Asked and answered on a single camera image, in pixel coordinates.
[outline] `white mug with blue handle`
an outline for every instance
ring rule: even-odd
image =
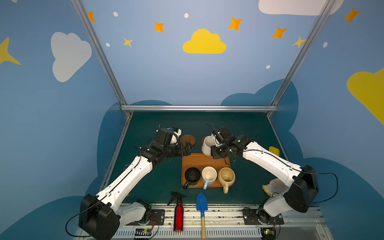
[[[215,182],[217,171],[213,167],[205,167],[203,171],[201,171],[201,176],[203,178],[204,189],[207,189],[207,186]]]

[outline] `brown tray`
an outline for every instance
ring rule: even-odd
[[[229,157],[226,157],[225,160],[227,163],[229,163]],[[182,160],[182,168],[181,168],[181,185],[184,185],[187,181],[185,179],[185,171],[190,167],[196,167],[200,170],[200,172],[205,168],[211,166],[218,172],[223,167],[229,167],[231,168],[231,164],[226,164],[224,161],[224,158],[220,159],[213,159],[211,156],[204,155],[203,153],[192,153],[189,156],[183,157]],[[196,186],[193,187],[204,187],[203,178],[200,179],[200,181],[197,183]],[[220,183],[216,181],[209,185],[208,187],[222,187]]]

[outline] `mug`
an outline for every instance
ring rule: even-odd
[[[217,180],[223,186],[224,193],[228,193],[228,188],[235,182],[235,172],[229,167],[223,167],[217,174]]]
[[[185,171],[185,179],[187,180],[183,186],[183,189],[187,189],[189,186],[196,186],[201,178],[200,170],[196,167],[190,167]]]
[[[203,177],[204,189],[207,189],[207,186],[215,182],[217,172],[213,167],[205,167],[203,171],[201,171],[201,175]]]
[[[204,153],[204,155],[211,156],[211,147],[213,145],[216,145],[215,137],[213,134],[204,138],[204,141],[201,144],[201,151]]]

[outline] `red spray bottle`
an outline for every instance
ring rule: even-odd
[[[182,199],[185,197],[181,193],[178,192],[170,192],[171,199],[167,206],[169,206],[175,199],[177,199],[176,207],[175,207],[175,219],[173,222],[173,231],[174,232],[182,232],[183,231],[183,217],[184,217],[184,208],[182,206]]]

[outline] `beige mug handle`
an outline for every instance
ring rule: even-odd
[[[228,188],[229,188],[228,183],[226,183],[225,186],[223,186],[224,193],[228,193]]]

